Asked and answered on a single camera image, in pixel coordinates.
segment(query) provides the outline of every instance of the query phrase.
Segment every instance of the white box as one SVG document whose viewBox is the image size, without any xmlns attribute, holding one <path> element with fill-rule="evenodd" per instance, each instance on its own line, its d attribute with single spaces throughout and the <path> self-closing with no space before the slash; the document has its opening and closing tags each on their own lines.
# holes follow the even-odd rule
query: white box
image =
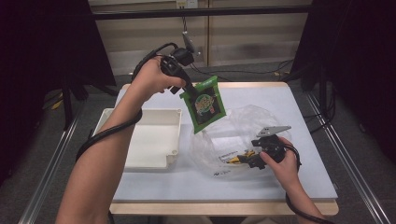
<svg viewBox="0 0 396 224">
<path fill-rule="evenodd" d="M 93 134 L 110 117 L 114 108 L 104 109 Z M 134 127 L 124 171 L 166 169 L 177 159 L 181 109 L 143 109 Z"/>
</svg>

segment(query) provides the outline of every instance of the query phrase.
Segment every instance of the green snack bag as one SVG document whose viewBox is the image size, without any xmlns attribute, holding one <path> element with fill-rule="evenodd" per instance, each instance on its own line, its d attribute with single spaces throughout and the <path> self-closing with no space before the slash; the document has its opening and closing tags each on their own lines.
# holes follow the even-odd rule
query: green snack bag
<svg viewBox="0 0 396 224">
<path fill-rule="evenodd" d="M 221 101 L 218 77 L 213 76 L 194 87 L 198 94 L 190 95 L 186 91 L 180 94 L 189 109 L 194 133 L 226 115 Z"/>
</svg>

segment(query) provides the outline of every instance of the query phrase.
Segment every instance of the table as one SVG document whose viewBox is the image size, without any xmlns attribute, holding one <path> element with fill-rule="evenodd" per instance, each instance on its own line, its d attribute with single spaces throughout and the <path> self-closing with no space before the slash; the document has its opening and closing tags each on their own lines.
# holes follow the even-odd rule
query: table
<svg viewBox="0 0 396 224">
<path fill-rule="evenodd" d="M 292 136 L 292 142 L 293 144 L 300 150 L 300 153 L 302 154 L 302 163 L 304 166 L 302 166 L 301 172 L 300 172 L 300 178 L 302 180 L 302 183 L 305 187 L 305 190 L 307 191 L 308 195 L 310 195 L 315 204 L 317 205 L 318 209 L 321 211 L 321 213 L 325 216 L 333 216 L 337 214 L 338 212 L 338 205 L 335 201 L 336 193 L 335 190 L 332 188 L 332 183 L 330 182 L 329 177 L 327 176 L 326 171 L 324 170 L 324 176 L 321 181 L 318 181 L 317 183 L 313 183 L 312 179 L 309 178 L 310 175 L 309 173 L 313 174 L 317 171 L 320 170 L 321 168 L 324 169 L 323 163 L 321 162 L 320 157 L 318 156 L 318 152 L 316 150 L 315 145 L 313 144 L 312 138 L 309 135 L 309 131 L 307 130 L 306 126 L 304 125 L 304 120 L 301 116 L 301 113 L 298 109 L 297 104 L 295 103 L 295 100 L 291 94 L 290 88 L 286 83 L 280 83 L 280 82 L 249 82 L 249 83 L 244 83 L 244 82 L 235 82 L 235 83 L 220 83 L 219 84 L 219 89 L 220 93 L 222 94 L 223 98 L 223 103 L 224 106 L 230 107 L 230 106 L 237 106 L 241 104 L 249 104 L 249 103 L 256 103 L 256 105 L 266 105 L 271 108 L 271 110 L 276 110 L 278 113 L 276 115 L 279 117 L 280 120 L 286 120 L 288 124 L 292 127 L 291 129 L 291 136 Z M 235 95 L 232 95 L 229 93 L 229 91 L 238 91 L 238 90 L 243 90 L 246 94 L 245 96 L 248 96 L 248 92 L 251 92 L 255 94 L 255 92 L 260 93 L 262 90 L 265 90 L 265 94 L 271 94 L 274 92 L 285 92 L 285 95 L 282 96 L 284 97 L 282 100 L 279 100 L 276 98 L 276 96 L 273 96 L 272 98 L 269 98 L 268 95 L 257 95 L 257 99 L 244 99 L 244 96 L 241 96 L 242 98 L 239 100 Z M 164 102 L 163 96 L 161 94 L 154 95 L 146 104 L 144 105 L 144 108 L 158 108 L 158 107 L 163 107 Z M 176 106 L 182 106 L 184 104 L 181 100 L 177 99 L 174 100 L 168 100 L 166 101 L 167 107 L 176 107 Z M 187 109 L 185 110 L 184 116 L 182 118 L 182 124 L 188 124 L 190 121 L 190 117 L 187 113 Z M 180 151 L 185 150 L 185 145 L 183 145 L 183 137 L 180 137 Z M 305 148 L 310 148 L 312 150 L 315 150 L 315 153 L 310 153 L 310 156 L 307 157 L 306 154 L 304 153 Z M 316 165 L 318 169 L 308 169 L 308 166 L 310 165 Z M 188 198 L 189 194 L 186 193 L 184 194 L 185 196 L 182 196 L 182 198 L 175 198 L 175 196 L 172 196 L 172 194 L 169 195 L 156 195 L 156 193 L 161 192 L 160 190 L 158 192 L 151 192 L 150 195 L 144 195 L 145 193 L 148 193 L 147 188 L 145 188 L 145 176 L 148 176 L 149 173 L 124 173 L 119 189 L 116 192 L 116 195 L 114 197 L 113 204 L 110 206 L 110 211 L 113 214 L 130 214 L 130 215 L 168 215 L 168 216 L 285 216 L 285 215 L 293 215 L 293 213 L 289 210 L 287 207 L 286 203 L 283 200 L 284 197 L 284 192 L 282 194 L 282 189 L 279 189 L 280 186 L 275 187 L 272 189 L 273 194 L 275 197 L 273 198 L 257 198 L 257 195 L 252 193 L 250 198 L 247 196 L 246 198 L 238 195 L 234 195 L 234 198 L 231 199 L 221 199 L 221 196 L 217 197 L 217 199 L 214 200 L 208 200 L 202 199 L 198 200 L 196 197 Z M 161 174 L 161 175 L 156 175 L 157 178 L 160 178 L 158 176 L 164 176 L 164 175 L 172 175 L 172 174 Z M 134 186 L 133 181 L 134 178 L 139 178 L 139 183 L 143 182 L 143 184 L 138 186 Z M 167 183 L 169 186 L 172 186 L 174 188 L 177 188 L 177 186 L 172 183 Z M 323 193 L 323 188 L 320 187 L 319 182 L 326 182 L 327 186 L 324 186 L 325 188 L 329 189 L 329 192 L 326 192 L 326 196 L 322 196 L 321 193 Z"/>
</svg>

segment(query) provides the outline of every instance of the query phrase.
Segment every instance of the dark floor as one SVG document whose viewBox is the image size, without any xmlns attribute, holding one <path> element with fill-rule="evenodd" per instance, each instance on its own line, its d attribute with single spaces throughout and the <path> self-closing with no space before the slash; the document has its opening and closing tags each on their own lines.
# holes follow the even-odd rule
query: dark floor
<svg viewBox="0 0 396 224">
<path fill-rule="evenodd" d="M 243 72 L 216 73 L 220 77 L 225 77 L 231 81 L 278 81 L 274 73 L 264 73 L 278 68 L 278 63 L 235 65 L 216 68 L 216 70 L 242 70 L 262 72 L 261 74 L 250 74 Z M 196 72 L 188 70 L 193 81 L 201 81 L 207 78 Z M 118 88 L 123 83 L 129 81 L 129 77 L 117 77 Z M 308 103 L 306 94 L 300 88 L 299 80 L 289 83 L 297 104 L 304 116 L 313 115 L 311 105 Z M 93 125 L 97 122 L 101 111 L 95 111 L 96 107 L 114 105 L 115 97 L 108 96 L 98 90 L 87 87 L 91 93 L 81 112 L 81 118 L 89 120 Z M 78 108 L 79 102 L 74 101 L 73 107 Z M 316 119 L 307 119 L 309 130 L 314 130 L 319 126 Z M 339 134 L 348 153 L 359 168 L 368 186 L 375 194 L 379 204 L 388 216 L 389 222 L 396 223 L 396 165 L 388 160 L 381 152 L 374 138 L 367 133 L 363 133 L 360 121 L 353 112 L 344 104 L 342 98 L 336 98 L 335 116 L 332 126 Z M 56 110 L 46 109 L 41 118 L 40 124 L 35 130 L 35 135 L 31 139 L 29 150 L 21 156 L 18 166 L 13 171 L 13 176 L 4 182 L 0 188 L 0 223 L 18 223 L 29 200 L 35 192 L 36 186 L 45 173 L 49 161 L 53 155 L 53 150 L 58 146 L 64 127 L 63 106 Z M 47 197 L 42 208 L 36 215 L 35 223 L 53 222 L 59 202 L 62 198 L 65 182 L 73 167 L 74 155 L 77 148 L 88 137 L 89 130 L 82 124 L 77 125 L 73 137 L 64 153 L 63 162 L 59 165 L 56 177 L 52 180 Z M 341 163 L 337 153 L 335 153 L 326 133 L 320 129 L 312 134 L 317 145 L 319 154 L 327 168 L 332 182 L 334 183 L 339 198 L 337 203 L 340 208 L 338 215 L 331 217 L 335 223 L 378 223 L 366 206 L 366 202 L 361 198 L 361 194 L 351 181 L 345 165 Z M 148 223 L 145 216 L 127 217 L 115 216 L 116 223 Z"/>
</svg>

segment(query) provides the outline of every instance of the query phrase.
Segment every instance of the transparent plastic bag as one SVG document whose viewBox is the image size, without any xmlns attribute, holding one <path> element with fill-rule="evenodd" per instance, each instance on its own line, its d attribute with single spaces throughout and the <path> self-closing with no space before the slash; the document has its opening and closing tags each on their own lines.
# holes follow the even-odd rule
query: transparent plastic bag
<svg viewBox="0 0 396 224">
<path fill-rule="evenodd" d="M 251 140 L 264 127 L 284 126 L 268 110 L 255 105 L 228 109 L 227 116 L 210 124 L 200 133 L 191 133 L 190 155 L 200 170 L 213 176 L 236 176 L 248 171 L 247 164 L 230 164 L 226 161 L 242 155 L 248 149 L 257 152 Z M 278 133 L 289 140 L 290 134 Z"/>
</svg>

